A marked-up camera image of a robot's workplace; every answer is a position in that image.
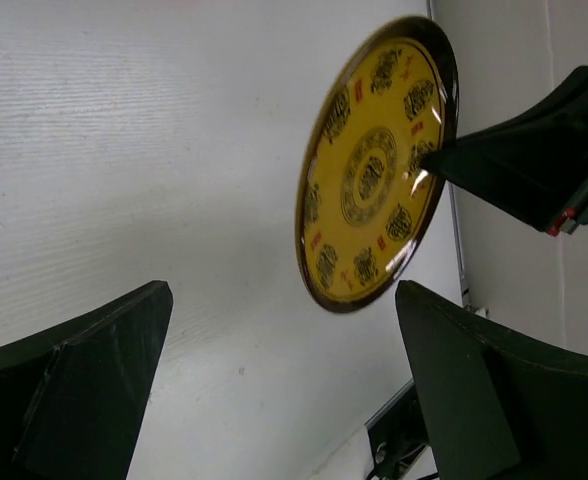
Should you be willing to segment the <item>yellow patterned plate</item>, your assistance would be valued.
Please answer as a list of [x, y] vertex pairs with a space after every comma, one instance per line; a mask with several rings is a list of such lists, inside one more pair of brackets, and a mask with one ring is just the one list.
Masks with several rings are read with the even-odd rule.
[[319, 110], [295, 209], [298, 268], [335, 314], [378, 299], [416, 253], [444, 182], [423, 158], [455, 138], [458, 71], [432, 19], [404, 16], [350, 56]]

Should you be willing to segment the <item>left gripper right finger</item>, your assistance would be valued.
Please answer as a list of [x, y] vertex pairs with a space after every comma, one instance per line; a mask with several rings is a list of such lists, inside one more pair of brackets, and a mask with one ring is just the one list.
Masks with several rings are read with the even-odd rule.
[[395, 302], [440, 478], [588, 479], [588, 356], [414, 281]]

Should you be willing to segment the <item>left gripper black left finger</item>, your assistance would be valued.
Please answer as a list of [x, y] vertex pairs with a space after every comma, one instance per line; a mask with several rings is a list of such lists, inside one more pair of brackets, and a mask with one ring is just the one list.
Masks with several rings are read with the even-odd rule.
[[0, 347], [0, 479], [124, 479], [173, 294], [149, 282]]

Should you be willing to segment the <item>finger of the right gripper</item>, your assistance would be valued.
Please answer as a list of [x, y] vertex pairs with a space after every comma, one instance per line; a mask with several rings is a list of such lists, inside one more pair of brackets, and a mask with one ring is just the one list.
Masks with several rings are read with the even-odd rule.
[[588, 224], [588, 66], [526, 112], [427, 154], [421, 166], [556, 236]]

